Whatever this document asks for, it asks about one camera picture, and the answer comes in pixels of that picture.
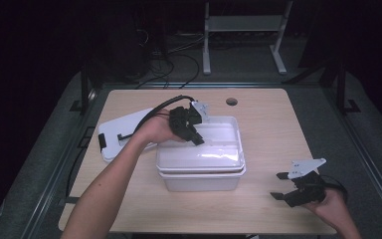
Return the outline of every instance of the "white plastic container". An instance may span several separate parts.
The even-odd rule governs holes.
[[[204,143],[168,141],[157,150],[157,168],[169,191],[234,190],[246,171],[238,124],[209,117],[195,125]]]

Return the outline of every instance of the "black cord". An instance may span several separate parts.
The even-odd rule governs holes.
[[[169,106],[173,103],[179,102],[179,101],[184,100],[184,99],[188,99],[190,102],[195,102],[195,100],[193,98],[188,97],[188,96],[182,96],[182,95],[175,97],[175,98],[172,98],[170,100],[167,100],[166,102],[160,104],[159,106],[157,106],[156,108],[151,110],[149,113],[147,113],[147,115],[145,115],[145,117],[138,123],[137,127],[135,128],[135,130],[132,134],[120,137],[119,140],[124,140],[124,139],[132,137],[132,135],[135,134],[146,121],[148,121],[150,118],[156,116],[158,114],[158,112],[160,112],[162,109],[166,108],[167,106]]]
[[[165,85],[163,86],[163,89],[167,89],[169,87],[169,81],[166,81]]]
[[[156,77],[156,78],[161,77],[161,79],[165,81],[165,87],[166,87],[166,86],[169,85],[169,80],[165,79],[165,77],[168,77],[169,74],[172,73],[174,65],[173,65],[172,62],[170,62],[168,60],[165,60],[165,62],[167,62],[170,65],[170,71],[169,71],[169,73],[166,74],[166,73],[161,71],[162,70],[162,66],[161,66],[160,63],[163,60],[160,58],[160,56],[158,57],[157,60],[158,60],[157,62],[158,62],[159,68],[157,69],[157,68],[155,68],[154,66],[152,66],[150,64],[150,71],[151,71],[151,74],[153,74],[154,77]]]
[[[340,190],[342,193],[343,193],[343,200],[344,200],[344,202],[346,203],[347,201],[348,201],[348,198],[349,198],[349,192],[348,192],[348,190],[346,189],[346,187],[345,186],[343,186],[343,184],[340,182],[340,181],[338,181],[336,178],[334,178],[334,177],[331,177],[331,176],[328,176],[328,175],[321,175],[320,176],[321,178],[328,178],[328,179],[331,179],[331,180],[333,180],[336,184],[331,184],[331,183],[327,183],[326,182],[326,187],[329,187],[329,188],[335,188],[335,189],[337,189],[337,190]]]
[[[158,77],[155,77],[155,78],[148,79],[148,80],[146,80],[146,81],[140,83],[138,86],[135,87],[135,90],[138,90],[140,87],[142,87],[143,85],[145,85],[145,84],[147,84],[147,83],[149,83],[149,82],[152,82],[152,81],[155,81],[155,80],[158,80],[158,79],[163,79],[164,77],[169,76],[169,75],[173,72],[174,65],[173,65],[173,63],[170,62],[170,61],[167,61],[167,60],[166,60],[166,62],[169,63],[169,65],[171,66],[171,69],[169,70],[168,73],[166,73],[166,74],[164,74],[164,75],[162,75],[162,76],[158,76]]]
[[[195,63],[195,65],[197,66],[197,71],[194,74],[194,76],[190,80],[185,82],[181,87],[179,87],[179,89],[182,89],[182,88],[184,88],[186,85],[188,85],[190,82],[194,81],[198,77],[198,75],[200,74],[200,65],[198,64],[197,60],[195,60],[193,57],[190,57],[188,55],[176,55],[175,54],[173,56],[186,57],[188,59],[191,59]]]

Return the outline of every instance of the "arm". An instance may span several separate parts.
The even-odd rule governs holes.
[[[360,239],[361,235],[340,192],[336,189],[327,188],[325,193],[326,197],[322,202],[311,202],[303,206],[336,229],[341,238]]]
[[[170,130],[168,116],[149,119],[84,192],[62,238],[105,237],[116,218],[140,154],[149,143],[168,139],[180,140]]]

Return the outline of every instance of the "hand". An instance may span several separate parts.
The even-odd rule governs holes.
[[[139,136],[140,138],[145,138],[147,142],[155,143],[167,140],[184,141],[170,129],[169,111],[166,109],[161,110],[156,116],[146,121],[134,136]]]
[[[323,201],[310,202],[302,206],[336,229],[342,238],[361,238],[341,192],[337,189],[326,188],[325,194]]]

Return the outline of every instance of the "dark background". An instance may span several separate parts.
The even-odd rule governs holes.
[[[232,2],[215,1],[212,11],[269,14],[284,6]],[[0,0],[0,204],[83,65],[95,66],[104,81],[128,82],[125,76],[144,73],[151,50],[134,48],[135,29],[152,34],[150,47],[163,48],[166,35],[203,31],[203,7],[204,1]],[[111,32],[118,28],[124,31]],[[382,1],[295,1],[286,34],[309,36],[302,67],[337,54],[382,113]],[[115,43],[119,39],[132,45],[125,50]]]

